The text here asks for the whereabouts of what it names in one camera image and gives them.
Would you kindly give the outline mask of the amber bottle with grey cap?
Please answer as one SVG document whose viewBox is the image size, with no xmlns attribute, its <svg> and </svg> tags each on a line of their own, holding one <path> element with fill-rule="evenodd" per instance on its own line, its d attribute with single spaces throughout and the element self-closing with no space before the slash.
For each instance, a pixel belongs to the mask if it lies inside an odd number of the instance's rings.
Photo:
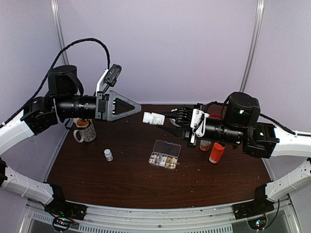
<svg viewBox="0 0 311 233">
<path fill-rule="evenodd" d="M 202 151 L 208 151 L 209 148 L 210 148 L 210 144 L 211 144 L 210 141 L 201 140 L 201 141 L 200 141 L 199 148 L 200 148 L 200 150 L 202 150 Z"/>
</svg>

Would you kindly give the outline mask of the small white pill bottle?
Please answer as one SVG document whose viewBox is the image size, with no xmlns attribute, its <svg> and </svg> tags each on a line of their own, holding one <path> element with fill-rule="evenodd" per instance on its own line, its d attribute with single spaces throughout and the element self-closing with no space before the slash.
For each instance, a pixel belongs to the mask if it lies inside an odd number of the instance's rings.
<svg viewBox="0 0 311 233">
<path fill-rule="evenodd" d="M 104 150 L 104 156 L 106 158 L 107 161 L 112 161 L 113 160 L 113 155 L 110 149 L 105 149 Z"/>
</svg>

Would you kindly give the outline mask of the orange pill bottle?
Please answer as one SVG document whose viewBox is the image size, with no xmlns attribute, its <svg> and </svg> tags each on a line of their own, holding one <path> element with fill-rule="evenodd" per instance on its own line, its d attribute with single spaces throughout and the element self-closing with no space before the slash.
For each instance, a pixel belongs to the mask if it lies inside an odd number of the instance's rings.
<svg viewBox="0 0 311 233">
<path fill-rule="evenodd" d="M 225 146 L 215 142 L 213 144 L 210 156 L 209 156 L 209 161 L 213 164 L 219 163 L 223 153 L 225 151 Z"/>
</svg>

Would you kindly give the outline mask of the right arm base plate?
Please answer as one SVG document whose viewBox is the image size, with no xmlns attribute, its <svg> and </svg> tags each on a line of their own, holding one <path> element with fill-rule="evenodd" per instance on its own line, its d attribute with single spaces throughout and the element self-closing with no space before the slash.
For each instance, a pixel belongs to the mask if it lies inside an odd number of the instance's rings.
<svg viewBox="0 0 311 233">
<path fill-rule="evenodd" d="M 262 231 L 268 226 L 267 212 L 274 210 L 270 201 L 247 201 L 232 205 L 235 219 L 246 218 L 248 227 L 254 231 Z"/>
</svg>

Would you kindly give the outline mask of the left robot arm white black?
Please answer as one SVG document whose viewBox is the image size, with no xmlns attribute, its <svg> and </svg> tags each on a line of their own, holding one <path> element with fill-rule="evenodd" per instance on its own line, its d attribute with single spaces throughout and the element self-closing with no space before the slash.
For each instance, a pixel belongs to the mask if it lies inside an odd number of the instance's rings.
<svg viewBox="0 0 311 233">
<path fill-rule="evenodd" d="M 71 118 L 113 122 L 139 113 L 141 105 L 114 91 L 121 66 L 114 64 L 104 71 L 93 96 L 84 95 L 77 67 L 63 65 L 48 71 L 48 92 L 27 103 L 0 129 L 0 152 L 4 153 L 21 141 L 38 135 L 58 122 Z M 0 187 L 41 202 L 47 210 L 66 215 L 71 207 L 61 187 L 37 182 L 0 162 Z"/>
</svg>

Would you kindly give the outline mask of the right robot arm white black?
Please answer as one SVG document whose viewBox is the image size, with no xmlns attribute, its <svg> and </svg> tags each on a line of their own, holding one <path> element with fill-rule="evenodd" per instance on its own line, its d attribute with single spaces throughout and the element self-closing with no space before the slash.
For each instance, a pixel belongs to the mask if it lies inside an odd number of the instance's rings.
<svg viewBox="0 0 311 233">
<path fill-rule="evenodd" d="M 258 122 L 259 117 L 266 116 L 261 114 L 256 98 L 233 92 L 223 103 L 220 118 L 210 117 L 198 104 L 193 108 L 181 106 L 172 112 L 152 114 L 151 123 L 188 141 L 195 138 L 222 146 L 241 146 L 244 154 L 256 158 L 305 157 L 306 160 L 292 172 L 256 188 L 249 210 L 257 215 L 268 204 L 311 181 L 311 134 L 292 131 L 275 120 Z"/>
</svg>

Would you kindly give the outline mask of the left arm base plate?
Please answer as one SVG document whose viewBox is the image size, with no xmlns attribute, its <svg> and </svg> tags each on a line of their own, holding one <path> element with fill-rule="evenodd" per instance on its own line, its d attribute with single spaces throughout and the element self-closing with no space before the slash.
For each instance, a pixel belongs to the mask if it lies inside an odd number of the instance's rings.
<svg viewBox="0 0 311 233">
<path fill-rule="evenodd" d="M 57 232 L 63 233 L 70 228 L 77 228 L 78 221 L 85 218 L 87 206 L 68 201 L 55 201 L 50 204 L 41 204 L 45 212 L 52 216 L 52 227 Z"/>
</svg>

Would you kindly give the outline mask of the clear plastic pill organizer box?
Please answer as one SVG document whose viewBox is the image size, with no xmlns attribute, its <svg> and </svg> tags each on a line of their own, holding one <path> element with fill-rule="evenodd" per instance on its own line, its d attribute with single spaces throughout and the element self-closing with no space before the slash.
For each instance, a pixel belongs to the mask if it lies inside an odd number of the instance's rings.
<svg viewBox="0 0 311 233">
<path fill-rule="evenodd" d="M 180 151 L 181 145 L 179 144 L 156 140 L 148 162 L 154 166 L 175 170 Z"/>
</svg>

